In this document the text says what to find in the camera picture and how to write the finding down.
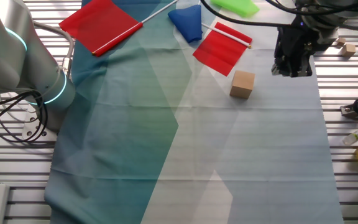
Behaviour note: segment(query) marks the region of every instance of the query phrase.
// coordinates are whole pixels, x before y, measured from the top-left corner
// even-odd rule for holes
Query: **wooden cube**
[[[255,74],[236,71],[231,85],[230,95],[248,99],[254,89]]]
[[[351,57],[356,53],[356,46],[354,44],[345,44],[341,50],[343,57]]]
[[[343,47],[346,44],[346,39],[343,37],[338,38],[338,40],[336,40],[336,45]]]

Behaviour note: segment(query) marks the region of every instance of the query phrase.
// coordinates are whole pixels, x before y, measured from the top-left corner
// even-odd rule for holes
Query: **teal light ring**
[[[65,84],[63,85],[63,88],[62,88],[62,90],[60,91],[60,93],[59,93],[58,95],[56,95],[53,99],[46,101],[45,104],[48,104],[48,103],[53,102],[53,101],[56,100],[61,94],[63,94],[63,92],[65,91],[66,85],[67,85],[67,77],[66,77],[65,75],[64,75],[64,77],[65,77]]]
[[[19,35],[17,35],[15,32],[11,31],[10,29],[6,28],[6,31],[10,34],[12,34],[13,36],[15,36],[17,39],[19,39],[19,41],[22,42],[22,44],[24,45],[25,51],[27,51],[27,45],[25,44],[24,40],[22,39],[22,37],[20,37]]]

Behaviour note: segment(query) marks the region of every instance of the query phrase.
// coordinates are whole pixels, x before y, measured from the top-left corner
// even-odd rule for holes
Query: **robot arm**
[[[302,12],[324,12],[358,3],[358,0],[296,0],[295,6]],[[275,49],[274,75],[307,77],[312,75],[309,58],[325,51],[338,38],[337,29],[349,17],[358,16],[358,8],[335,14],[297,15],[291,27],[279,27]]]
[[[22,0],[0,0],[0,93],[23,89],[42,95],[47,127],[58,131],[74,99],[74,85],[42,44]]]

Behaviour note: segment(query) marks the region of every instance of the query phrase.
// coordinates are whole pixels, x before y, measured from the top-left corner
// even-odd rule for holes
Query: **teal tablecloth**
[[[114,2],[141,21],[170,0]],[[258,6],[255,20],[269,10]],[[316,76],[273,77],[277,31],[246,26],[235,28],[254,48],[218,74],[168,12],[100,58],[77,42],[76,98],[45,191],[51,223],[343,223]],[[229,97],[235,70],[256,74],[249,100]]]

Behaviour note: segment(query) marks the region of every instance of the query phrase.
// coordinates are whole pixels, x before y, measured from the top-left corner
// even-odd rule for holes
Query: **flag pole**
[[[123,32],[122,34],[118,35],[117,37],[115,37],[113,40],[110,40],[109,42],[107,42],[106,44],[104,44],[103,46],[101,46],[100,48],[96,49],[94,52],[92,52],[92,55],[95,55],[97,57],[99,57],[100,55],[102,55],[103,53],[105,53],[108,49],[114,47],[116,44],[120,43],[121,41],[123,41],[125,38],[129,37],[130,35],[132,35],[134,32],[136,32],[137,30],[139,30],[140,28],[143,27],[143,23],[147,22],[149,19],[153,18],[154,16],[156,16],[158,13],[166,10],[168,7],[170,7],[171,5],[175,4],[177,1],[179,0],[174,0],[173,2],[171,2],[170,4],[167,4],[166,6],[164,6],[162,9],[158,10],[157,12],[153,13],[151,16],[147,17],[146,19],[144,19],[142,22],[139,22],[138,24],[134,25],[133,27],[131,27],[130,29],[128,29],[127,31]]]
[[[218,32],[218,33],[220,33],[222,35],[225,35],[226,37],[228,37],[230,39],[233,39],[233,40],[237,41],[238,43],[245,45],[248,48],[251,48],[250,44],[248,44],[247,42],[241,40],[240,38],[237,38],[237,37],[234,37],[233,35],[228,34],[227,32],[223,32],[223,31],[221,31],[221,30],[219,30],[219,29],[217,29],[215,27],[210,27],[210,26],[208,26],[208,25],[206,25],[204,23],[201,23],[201,25],[203,25],[204,27],[206,27],[208,29],[211,29],[211,30],[213,30],[215,32]]]
[[[157,12],[155,12],[154,14],[152,14],[151,16],[147,17],[146,19],[144,19],[142,21],[142,23],[144,24],[145,22],[147,22],[149,19],[153,18],[154,16],[156,16],[158,13],[166,10],[168,7],[170,7],[171,5],[175,4],[177,1],[179,0],[174,0],[173,2],[171,2],[170,4],[167,4],[166,6],[164,6],[162,9],[158,10]]]

